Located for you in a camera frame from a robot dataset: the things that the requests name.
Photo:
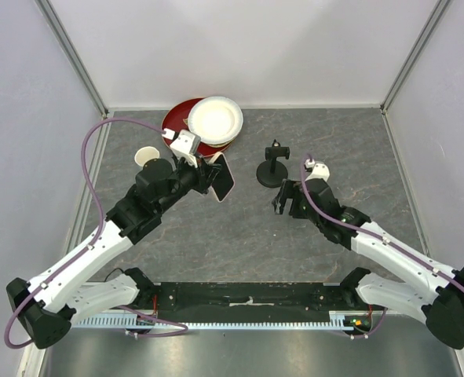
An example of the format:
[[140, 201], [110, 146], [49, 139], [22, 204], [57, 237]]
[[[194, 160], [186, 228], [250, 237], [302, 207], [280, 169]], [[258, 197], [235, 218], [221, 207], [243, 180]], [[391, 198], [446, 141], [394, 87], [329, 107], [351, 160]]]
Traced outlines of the pink smartphone black screen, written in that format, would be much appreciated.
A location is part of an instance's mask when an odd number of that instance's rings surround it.
[[223, 202], [235, 186], [235, 180], [228, 165], [227, 159], [222, 152], [217, 152], [211, 159], [210, 163], [218, 165], [221, 169], [217, 173], [211, 188], [216, 200]]

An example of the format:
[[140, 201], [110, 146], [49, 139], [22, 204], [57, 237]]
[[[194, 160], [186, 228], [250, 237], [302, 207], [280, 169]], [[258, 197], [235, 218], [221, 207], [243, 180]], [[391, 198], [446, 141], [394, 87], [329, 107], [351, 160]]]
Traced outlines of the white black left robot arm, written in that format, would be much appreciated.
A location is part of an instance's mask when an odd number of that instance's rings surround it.
[[138, 268], [89, 289], [82, 285], [161, 225], [163, 214], [189, 192], [228, 192], [233, 185], [221, 153], [211, 160], [189, 156], [173, 162], [147, 161], [125, 196], [108, 213], [100, 214], [99, 225], [75, 249], [30, 280], [17, 277], [7, 284], [13, 314], [5, 329], [5, 344], [17, 347], [10, 340], [15, 322], [27, 332], [29, 343], [44, 350], [59, 342], [73, 325], [106, 309], [149, 306], [155, 287]]

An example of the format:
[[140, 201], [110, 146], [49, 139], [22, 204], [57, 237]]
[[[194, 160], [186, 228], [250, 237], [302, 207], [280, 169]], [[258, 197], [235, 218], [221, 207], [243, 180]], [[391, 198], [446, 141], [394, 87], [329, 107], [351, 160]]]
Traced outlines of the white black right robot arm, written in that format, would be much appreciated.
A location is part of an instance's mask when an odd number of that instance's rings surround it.
[[342, 206], [325, 180], [285, 180], [272, 201], [282, 214], [307, 219], [330, 242], [368, 258], [400, 278], [383, 279], [356, 269], [353, 282], [340, 289], [342, 304], [358, 309], [364, 303], [381, 306], [423, 323], [430, 333], [455, 350], [464, 348], [464, 266], [437, 262], [387, 233], [353, 207]]

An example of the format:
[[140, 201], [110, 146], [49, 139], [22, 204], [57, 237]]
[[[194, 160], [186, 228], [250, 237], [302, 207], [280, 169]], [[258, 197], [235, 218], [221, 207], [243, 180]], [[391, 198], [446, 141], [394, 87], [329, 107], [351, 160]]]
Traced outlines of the black phone stand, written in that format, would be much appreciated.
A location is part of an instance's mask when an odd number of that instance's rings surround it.
[[279, 188], [288, 178], [288, 170], [278, 158], [288, 160], [290, 158], [290, 148], [282, 146], [276, 139], [269, 147], [265, 148], [265, 160], [256, 169], [258, 182], [266, 188]]

